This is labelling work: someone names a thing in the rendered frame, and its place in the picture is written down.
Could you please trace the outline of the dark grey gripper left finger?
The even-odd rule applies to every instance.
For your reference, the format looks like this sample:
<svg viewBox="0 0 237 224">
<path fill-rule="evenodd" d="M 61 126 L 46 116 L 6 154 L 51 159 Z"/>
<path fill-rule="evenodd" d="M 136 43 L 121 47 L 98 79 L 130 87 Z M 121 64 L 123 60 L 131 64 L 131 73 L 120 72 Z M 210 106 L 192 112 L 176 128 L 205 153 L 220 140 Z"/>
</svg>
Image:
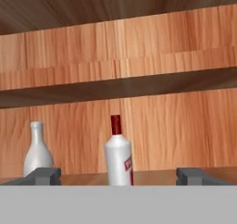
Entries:
<svg viewBox="0 0 237 224">
<path fill-rule="evenodd" d="M 4 182 L 4 185 L 60 185 L 60 168 L 37 168 L 24 178 Z"/>
</svg>

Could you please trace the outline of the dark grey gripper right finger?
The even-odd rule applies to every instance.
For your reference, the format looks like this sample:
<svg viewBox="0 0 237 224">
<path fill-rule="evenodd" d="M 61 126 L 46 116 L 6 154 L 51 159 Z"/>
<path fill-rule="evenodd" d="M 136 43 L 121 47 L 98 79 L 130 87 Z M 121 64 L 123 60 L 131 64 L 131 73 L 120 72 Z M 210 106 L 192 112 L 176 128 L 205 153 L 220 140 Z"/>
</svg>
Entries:
<svg viewBox="0 0 237 224">
<path fill-rule="evenodd" d="M 231 182 L 213 178 L 200 168 L 177 168 L 177 185 L 231 185 Z"/>
</svg>

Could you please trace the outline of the wooden cabinet shelf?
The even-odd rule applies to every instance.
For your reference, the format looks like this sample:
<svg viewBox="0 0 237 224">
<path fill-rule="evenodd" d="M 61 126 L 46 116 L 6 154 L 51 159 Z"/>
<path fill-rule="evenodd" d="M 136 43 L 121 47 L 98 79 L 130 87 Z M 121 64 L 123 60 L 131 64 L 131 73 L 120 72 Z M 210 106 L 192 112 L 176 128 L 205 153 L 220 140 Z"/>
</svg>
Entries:
<svg viewBox="0 0 237 224">
<path fill-rule="evenodd" d="M 0 73 L 0 109 L 237 87 L 237 45 Z"/>
</svg>

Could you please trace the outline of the plain white bottle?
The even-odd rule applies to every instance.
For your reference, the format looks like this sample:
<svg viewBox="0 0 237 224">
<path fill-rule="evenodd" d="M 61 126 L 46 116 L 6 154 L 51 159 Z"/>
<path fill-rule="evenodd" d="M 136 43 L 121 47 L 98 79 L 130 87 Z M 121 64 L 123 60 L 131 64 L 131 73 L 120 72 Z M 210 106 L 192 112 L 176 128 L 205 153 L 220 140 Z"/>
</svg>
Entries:
<svg viewBox="0 0 237 224">
<path fill-rule="evenodd" d="M 44 141 L 44 124 L 40 120 L 32 121 L 31 145 L 26 154 L 23 166 L 23 175 L 28 176 L 37 168 L 51 168 L 54 159 Z"/>
</svg>

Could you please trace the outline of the white bottle with red cap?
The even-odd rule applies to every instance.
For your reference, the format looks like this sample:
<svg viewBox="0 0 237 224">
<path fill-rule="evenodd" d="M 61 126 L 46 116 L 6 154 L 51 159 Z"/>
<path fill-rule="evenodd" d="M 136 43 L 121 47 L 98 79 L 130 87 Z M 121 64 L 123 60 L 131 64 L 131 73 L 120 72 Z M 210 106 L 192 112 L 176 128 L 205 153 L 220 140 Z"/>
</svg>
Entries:
<svg viewBox="0 0 237 224">
<path fill-rule="evenodd" d="M 108 184 L 133 185 L 131 142 L 122 134 L 120 115 L 111 116 L 112 134 L 105 144 Z"/>
</svg>

